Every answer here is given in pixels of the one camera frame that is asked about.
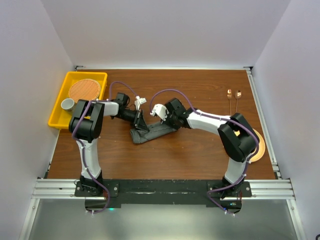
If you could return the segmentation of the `grey cloth napkin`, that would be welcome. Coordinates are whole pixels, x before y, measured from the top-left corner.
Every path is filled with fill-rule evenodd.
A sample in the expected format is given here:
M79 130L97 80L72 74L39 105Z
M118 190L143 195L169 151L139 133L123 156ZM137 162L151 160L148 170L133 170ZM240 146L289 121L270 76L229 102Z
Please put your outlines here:
M149 129L148 132L144 130L139 130L136 128L133 128L129 131L131 139L134 144L143 144L177 131L173 127L168 126L161 122L148 124L147 127Z

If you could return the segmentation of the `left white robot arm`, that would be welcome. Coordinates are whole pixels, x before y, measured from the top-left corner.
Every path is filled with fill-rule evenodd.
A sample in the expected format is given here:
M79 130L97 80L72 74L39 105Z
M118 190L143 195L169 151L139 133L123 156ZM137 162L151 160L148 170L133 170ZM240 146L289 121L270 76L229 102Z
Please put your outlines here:
M104 117L119 118L129 122L135 129L148 132L149 129L140 109L147 100L135 97L134 109L129 109L130 98L118 93L112 100L80 99L72 114L68 129L76 141L81 159L81 175L78 188L92 196L107 192L103 184L102 169L98 160L98 138L100 137Z

